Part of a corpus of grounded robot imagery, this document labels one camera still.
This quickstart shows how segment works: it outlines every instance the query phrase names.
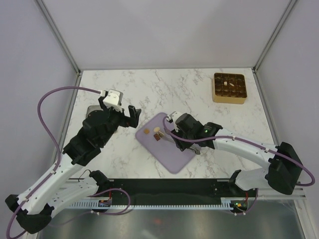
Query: purple mat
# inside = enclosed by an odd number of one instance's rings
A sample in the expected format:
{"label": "purple mat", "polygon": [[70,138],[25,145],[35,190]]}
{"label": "purple mat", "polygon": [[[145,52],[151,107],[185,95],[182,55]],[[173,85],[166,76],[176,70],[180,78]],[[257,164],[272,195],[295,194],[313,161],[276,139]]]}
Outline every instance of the purple mat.
{"label": "purple mat", "polygon": [[[165,139],[156,141],[154,138],[153,129],[160,127],[161,132],[165,133],[162,120],[167,116],[166,113],[159,113],[149,122],[147,122],[142,128],[140,128],[135,138],[140,142],[170,173],[178,173],[192,158],[195,153],[190,150],[184,150],[181,152],[175,145],[175,143],[169,142]],[[169,130],[174,129],[172,123],[166,123]],[[145,134],[144,129],[148,128],[150,133]]]}

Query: white wall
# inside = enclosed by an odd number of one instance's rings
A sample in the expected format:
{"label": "white wall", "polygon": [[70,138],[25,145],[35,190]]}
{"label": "white wall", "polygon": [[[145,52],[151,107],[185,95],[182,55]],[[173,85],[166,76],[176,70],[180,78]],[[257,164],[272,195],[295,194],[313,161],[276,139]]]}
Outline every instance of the white wall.
{"label": "white wall", "polygon": [[44,0],[81,69],[252,67],[289,0]]}
{"label": "white wall", "polygon": [[[47,91],[74,85],[76,74],[33,0],[0,1],[0,238],[12,212],[4,200],[19,194],[47,169],[53,144],[37,118]],[[43,105],[43,117],[58,136],[71,92]],[[11,235],[22,230],[17,226]]]}
{"label": "white wall", "polygon": [[[280,140],[291,143],[317,183],[306,188],[319,225],[319,1],[299,1],[259,76]],[[309,182],[306,174],[303,182]]]}

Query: yellow box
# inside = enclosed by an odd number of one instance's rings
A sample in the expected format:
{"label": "yellow box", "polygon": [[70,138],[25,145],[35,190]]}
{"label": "yellow box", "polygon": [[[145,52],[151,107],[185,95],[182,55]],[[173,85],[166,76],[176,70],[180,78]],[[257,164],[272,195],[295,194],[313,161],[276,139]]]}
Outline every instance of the yellow box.
{"label": "yellow box", "polygon": [[212,90],[217,103],[243,104],[247,99],[245,77],[241,74],[215,73]]}

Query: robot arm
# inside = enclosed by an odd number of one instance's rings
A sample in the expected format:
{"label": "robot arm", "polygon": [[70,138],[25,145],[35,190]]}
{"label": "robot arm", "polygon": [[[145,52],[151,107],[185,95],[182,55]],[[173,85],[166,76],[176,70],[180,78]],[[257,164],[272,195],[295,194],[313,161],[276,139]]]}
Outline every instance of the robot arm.
{"label": "robot arm", "polygon": [[[260,169],[234,172],[230,182],[235,183],[240,189],[247,191],[252,188],[271,187],[280,193],[292,194],[302,169],[269,152],[269,150],[279,152],[301,163],[291,145],[282,142],[280,146],[277,146],[250,140],[212,122],[202,125],[189,114],[173,112],[167,116],[166,120],[174,124],[174,130],[171,133],[180,138],[197,140],[215,136],[216,139],[196,142],[196,144],[201,147],[231,152],[260,165]],[[174,137],[173,139],[181,151],[193,145],[192,142]],[[263,148],[257,148],[253,145],[260,145]]]}
{"label": "robot arm", "polygon": [[[23,201],[26,201],[16,217],[21,227],[26,231],[32,234],[42,230],[65,207],[106,189],[108,179],[100,171],[93,171],[90,177],[77,185],[58,192],[66,180],[101,153],[100,148],[106,145],[119,126],[134,128],[138,126],[141,110],[129,106],[130,116],[125,116],[121,107],[122,95],[123,93],[115,90],[102,91],[99,98],[102,111],[91,112],[83,121],[83,127],[78,134],[63,148],[65,156],[62,158],[58,170],[53,171],[57,163],[55,162],[25,192],[7,197],[5,202],[13,212]],[[26,196],[30,191],[49,175],[51,176],[45,183],[27,200]]]}

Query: marble tabletop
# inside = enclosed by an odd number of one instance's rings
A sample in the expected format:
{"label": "marble tabletop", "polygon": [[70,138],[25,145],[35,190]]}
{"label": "marble tabletop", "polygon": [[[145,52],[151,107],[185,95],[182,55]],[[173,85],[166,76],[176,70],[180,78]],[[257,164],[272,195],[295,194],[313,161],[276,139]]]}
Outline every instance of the marble tabletop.
{"label": "marble tabletop", "polygon": [[[243,105],[220,104],[212,100],[212,77],[216,72],[245,76],[247,100]],[[159,112],[189,113],[201,123],[212,121],[241,136],[273,143],[252,70],[247,69],[169,69],[84,71],[81,84],[95,90],[123,92],[122,107],[141,108],[140,128]],[[98,95],[79,91],[70,120],[66,143],[75,136],[87,108],[98,105]],[[102,153],[85,169],[100,170],[109,178],[227,178],[237,169],[259,166],[228,152],[204,148],[179,173],[169,173],[135,139],[134,128],[119,128]]]}

